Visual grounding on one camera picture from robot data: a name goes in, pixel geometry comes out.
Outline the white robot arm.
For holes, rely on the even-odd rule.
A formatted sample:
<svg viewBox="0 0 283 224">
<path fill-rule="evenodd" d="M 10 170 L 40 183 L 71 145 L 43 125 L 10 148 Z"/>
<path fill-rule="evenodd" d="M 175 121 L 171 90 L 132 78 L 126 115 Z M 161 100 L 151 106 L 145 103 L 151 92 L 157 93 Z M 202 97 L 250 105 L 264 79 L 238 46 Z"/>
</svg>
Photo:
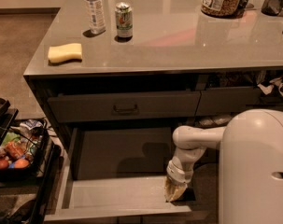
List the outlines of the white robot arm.
<svg viewBox="0 0 283 224">
<path fill-rule="evenodd" d="M 180 126 L 168 162 L 164 196 L 179 199 L 194 164 L 209 148 L 219 151 L 219 224 L 283 224 L 283 112 L 252 109 L 225 127 Z"/>
</svg>

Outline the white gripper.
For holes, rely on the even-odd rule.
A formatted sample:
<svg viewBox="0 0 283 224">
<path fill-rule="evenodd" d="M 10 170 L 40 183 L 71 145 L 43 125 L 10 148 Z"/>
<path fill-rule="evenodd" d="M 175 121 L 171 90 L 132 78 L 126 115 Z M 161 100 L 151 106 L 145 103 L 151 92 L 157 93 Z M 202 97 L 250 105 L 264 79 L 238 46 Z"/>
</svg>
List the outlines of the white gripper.
<svg viewBox="0 0 283 224">
<path fill-rule="evenodd" d="M 172 160 L 168 162 L 164 180 L 164 197 L 169 203 L 178 200 L 193 176 L 193 166 L 197 162 L 197 150 L 176 148 Z"/>
</svg>

